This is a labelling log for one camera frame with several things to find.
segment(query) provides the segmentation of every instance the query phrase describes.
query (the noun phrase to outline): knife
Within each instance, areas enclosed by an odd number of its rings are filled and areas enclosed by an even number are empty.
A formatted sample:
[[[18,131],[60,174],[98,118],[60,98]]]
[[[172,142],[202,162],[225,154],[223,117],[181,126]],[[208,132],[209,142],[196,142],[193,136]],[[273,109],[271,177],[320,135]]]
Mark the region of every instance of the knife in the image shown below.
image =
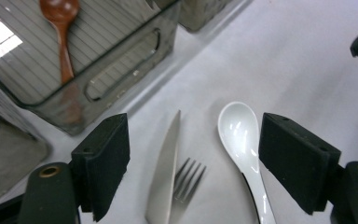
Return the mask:
[[[179,110],[173,118],[159,152],[146,207],[145,217],[149,224],[167,224],[169,222],[176,168],[177,140],[180,130],[180,114],[181,111]]]

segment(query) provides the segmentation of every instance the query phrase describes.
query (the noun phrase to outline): metal fork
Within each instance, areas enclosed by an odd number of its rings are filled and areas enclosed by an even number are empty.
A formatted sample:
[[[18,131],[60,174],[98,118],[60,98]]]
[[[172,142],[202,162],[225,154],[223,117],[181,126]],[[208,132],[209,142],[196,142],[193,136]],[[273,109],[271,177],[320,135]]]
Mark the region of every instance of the metal fork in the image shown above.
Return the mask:
[[[188,167],[189,161],[190,158],[185,161],[175,175],[173,198],[180,203],[188,203],[190,201],[206,170],[206,166],[204,165],[202,170],[199,171],[201,167],[200,162],[197,167],[194,168],[196,164],[195,160],[193,160]]]

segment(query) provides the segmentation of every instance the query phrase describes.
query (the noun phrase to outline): spoon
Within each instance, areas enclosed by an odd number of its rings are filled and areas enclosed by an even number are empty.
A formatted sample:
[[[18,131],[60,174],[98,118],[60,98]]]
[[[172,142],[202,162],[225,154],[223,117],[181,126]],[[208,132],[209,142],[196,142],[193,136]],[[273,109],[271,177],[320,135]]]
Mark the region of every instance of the spoon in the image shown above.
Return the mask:
[[[275,223],[258,165],[259,131],[255,113],[244,103],[232,102],[220,112],[217,129],[228,155],[249,185],[260,223]]]
[[[80,6],[78,0],[40,0],[40,8],[45,18],[54,27],[60,45],[61,84],[74,78],[71,58],[68,52],[68,29],[75,20]],[[76,100],[79,94],[78,86],[72,83],[62,94],[62,105],[65,105],[65,123],[81,124],[82,108]]]
[[[60,66],[62,84],[74,77],[68,53],[68,29],[79,11],[78,0],[40,0],[40,8],[45,18],[55,28],[60,45]]]

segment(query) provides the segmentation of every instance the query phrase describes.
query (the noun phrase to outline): ceramic spoon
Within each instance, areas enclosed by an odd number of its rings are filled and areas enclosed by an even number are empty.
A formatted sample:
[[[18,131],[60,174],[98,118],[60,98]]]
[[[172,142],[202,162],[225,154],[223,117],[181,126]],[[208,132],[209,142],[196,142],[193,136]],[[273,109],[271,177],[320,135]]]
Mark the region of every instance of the ceramic spoon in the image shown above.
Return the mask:
[[[78,0],[40,0],[40,8],[45,18],[57,31],[60,44],[60,65],[62,84],[74,77],[68,53],[68,29],[79,11]]]
[[[244,103],[230,103],[220,112],[217,129],[228,155],[248,182],[260,223],[275,223],[258,165],[259,131],[255,113]]]

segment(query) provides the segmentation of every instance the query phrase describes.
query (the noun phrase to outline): plastic bin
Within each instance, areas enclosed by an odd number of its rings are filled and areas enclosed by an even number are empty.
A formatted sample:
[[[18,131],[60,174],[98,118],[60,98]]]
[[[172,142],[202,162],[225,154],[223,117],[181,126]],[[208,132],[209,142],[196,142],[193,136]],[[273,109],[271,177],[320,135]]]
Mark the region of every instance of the plastic bin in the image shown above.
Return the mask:
[[[232,0],[183,0],[179,23],[197,32]]]
[[[75,78],[61,85],[56,32],[38,0],[0,0],[0,89],[77,134],[172,51],[179,1],[80,0],[68,48]]]

